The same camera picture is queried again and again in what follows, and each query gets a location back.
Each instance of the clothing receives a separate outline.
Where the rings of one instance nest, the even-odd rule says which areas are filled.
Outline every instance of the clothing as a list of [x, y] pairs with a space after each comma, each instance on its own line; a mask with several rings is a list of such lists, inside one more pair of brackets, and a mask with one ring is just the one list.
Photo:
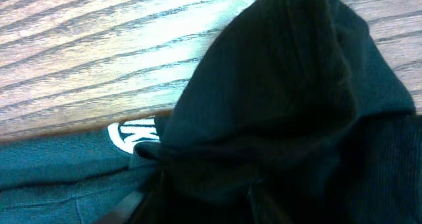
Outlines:
[[422, 223], [421, 125], [350, 8], [256, 0], [171, 115], [1, 146], [0, 223], [91, 223], [160, 172], [162, 223]]

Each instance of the white embroidered logo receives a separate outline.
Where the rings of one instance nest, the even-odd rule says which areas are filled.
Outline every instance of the white embroidered logo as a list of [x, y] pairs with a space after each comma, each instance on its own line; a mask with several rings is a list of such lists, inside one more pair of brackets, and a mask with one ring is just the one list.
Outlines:
[[122, 125], [113, 123], [108, 126], [111, 141], [121, 150], [132, 154], [133, 148], [140, 142], [160, 142], [155, 128], [154, 118], [127, 121]]

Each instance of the wrinkled fabric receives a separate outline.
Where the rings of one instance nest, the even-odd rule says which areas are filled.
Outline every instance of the wrinkled fabric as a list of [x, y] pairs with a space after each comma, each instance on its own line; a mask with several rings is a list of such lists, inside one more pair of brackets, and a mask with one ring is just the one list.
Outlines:
[[[210, 46], [173, 113], [155, 118], [160, 142], [127, 155], [98, 132], [1, 148], [0, 223], [91, 223], [156, 173], [166, 204], [153, 223], [422, 223], [421, 125], [341, 1], [256, 0]], [[70, 154], [19, 169], [32, 144]], [[53, 148], [63, 144], [92, 157]], [[101, 165], [73, 169], [90, 162]]]

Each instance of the wood grain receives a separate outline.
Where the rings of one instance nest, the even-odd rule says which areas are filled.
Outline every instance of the wood grain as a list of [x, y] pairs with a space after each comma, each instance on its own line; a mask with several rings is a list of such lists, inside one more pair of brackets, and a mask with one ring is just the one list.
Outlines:
[[[254, 0], [0, 0], [0, 141], [170, 110]], [[343, 0], [422, 111], [422, 0]]]

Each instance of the table surface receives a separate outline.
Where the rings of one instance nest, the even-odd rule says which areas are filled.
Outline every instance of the table surface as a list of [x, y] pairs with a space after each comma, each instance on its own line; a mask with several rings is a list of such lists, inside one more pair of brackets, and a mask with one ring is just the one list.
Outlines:
[[[0, 141], [170, 110], [254, 0], [0, 0]], [[422, 0], [343, 0], [422, 112]]]

